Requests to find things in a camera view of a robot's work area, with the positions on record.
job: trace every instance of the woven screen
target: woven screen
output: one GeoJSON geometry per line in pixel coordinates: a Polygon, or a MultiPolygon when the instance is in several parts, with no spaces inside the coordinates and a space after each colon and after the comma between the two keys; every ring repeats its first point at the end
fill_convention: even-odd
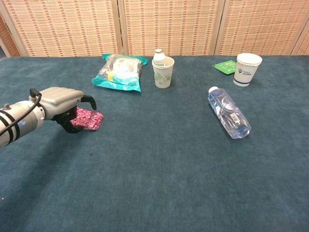
{"type": "Polygon", "coordinates": [[[292,55],[309,55],[309,22],[306,24],[292,55]]]}
{"type": "Polygon", "coordinates": [[[3,0],[29,56],[118,52],[111,0],[3,0]]]}
{"type": "Polygon", "coordinates": [[[290,55],[309,0],[226,0],[216,54],[290,55]]]}
{"type": "Polygon", "coordinates": [[[130,55],[213,55],[220,0],[123,1],[130,55]]]}
{"type": "Polygon", "coordinates": [[[12,57],[20,56],[12,38],[11,38],[11,35],[10,35],[9,31],[7,30],[7,28],[4,24],[4,21],[2,20],[1,17],[0,17],[0,39],[2,40],[5,48],[9,52],[10,56],[12,56],[12,57]]]}

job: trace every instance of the green packet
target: green packet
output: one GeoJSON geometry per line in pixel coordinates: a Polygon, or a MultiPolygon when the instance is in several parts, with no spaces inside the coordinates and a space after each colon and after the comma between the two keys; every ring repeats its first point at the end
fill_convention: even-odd
{"type": "Polygon", "coordinates": [[[214,68],[229,75],[235,72],[236,62],[233,60],[225,61],[219,64],[214,64],[214,68]]]}
{"type": "Polygon", "coordinates": [[[140,92],[140,71],[148,60],[120,54],[103,54],[106,64],[97,76],[91,80],[92,84],[117,90],[135,90],[140,92]]]}

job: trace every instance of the paper cup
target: paper cup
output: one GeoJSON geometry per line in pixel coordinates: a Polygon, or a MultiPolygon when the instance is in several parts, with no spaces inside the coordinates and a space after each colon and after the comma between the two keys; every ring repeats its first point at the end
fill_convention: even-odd
{"type": "Polygon", "coordinates": [[[262,58],[256,54],[240,53],[237,56],[234,84],[248,86],[261,63],[262,58]]]}
{"type": "Polygon", "coordinates": [[[158,88],[167,88],[170,85],[172,79],[172,72],[174,66],[174,59],[171,57],[165,57],[165,66],[158,66],[154,64],[154,82],[158,88]]]}

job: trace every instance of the green card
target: green card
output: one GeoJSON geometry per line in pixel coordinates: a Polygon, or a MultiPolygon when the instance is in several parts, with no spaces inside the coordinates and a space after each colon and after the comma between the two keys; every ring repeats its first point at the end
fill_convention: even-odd
{"type": "Polygon", "coordinates": [[[229,61],[222,62],[222,63],[219,63],[219,64],[214,64],[213,67],[215,67],[217,70],[220,70],[221,72],[229,75],[229,74],[235,72],[236,62],[233,61],[233,60],[229,60],[229,61]]]}

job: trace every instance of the plastic snack bag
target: plastic snack bag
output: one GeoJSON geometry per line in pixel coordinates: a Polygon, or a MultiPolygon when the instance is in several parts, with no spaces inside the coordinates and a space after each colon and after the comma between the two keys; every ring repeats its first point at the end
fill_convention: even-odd
{"type": "Polygon", "coordinates": [[[104,116],[100,112],[93,112],[82,108],[76,109],[77,116],[71,120],[74,127],[83,127],[84,130],[96,131],[99,129],[104,116]]]}
{"type": "Polygon", "coordinates": [[[104,54],[106,64],[91,82],[100,87],[140,92],[140,71],[148,60],[120,54],[104,54]]]}

